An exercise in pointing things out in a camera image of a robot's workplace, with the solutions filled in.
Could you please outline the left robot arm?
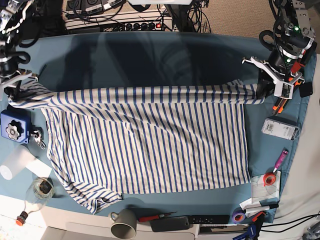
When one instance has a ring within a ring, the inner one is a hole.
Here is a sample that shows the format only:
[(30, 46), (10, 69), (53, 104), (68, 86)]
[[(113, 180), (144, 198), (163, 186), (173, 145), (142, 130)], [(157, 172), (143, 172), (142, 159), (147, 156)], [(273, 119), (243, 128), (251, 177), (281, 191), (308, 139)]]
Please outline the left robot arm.
[(316, 51), (316, 34), (303, 1), (271, 0), (269, 6), (275, 22), (272, 30), (259, 34), (259, 42), (270, 55), (267, 60), (251, 56), (242, 61), (259, 69), (258, 99), (273, 95), (289, 100), (305, 83), (304, 67)]

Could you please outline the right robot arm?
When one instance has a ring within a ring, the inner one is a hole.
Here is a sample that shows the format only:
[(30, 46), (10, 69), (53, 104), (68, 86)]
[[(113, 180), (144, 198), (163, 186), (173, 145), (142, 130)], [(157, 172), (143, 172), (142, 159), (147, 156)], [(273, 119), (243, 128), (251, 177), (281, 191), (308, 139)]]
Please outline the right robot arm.
[(2, 0), (0, 2), (0, 98), (4, 95), (15, 97), (22, 81), (38, 80), (39, 76), (30, 70), (19, 68), (26, 65), (31, 57), (25, 51), (17, 51), (22, 41), (20, 27), (34, 14), (33, 0)]

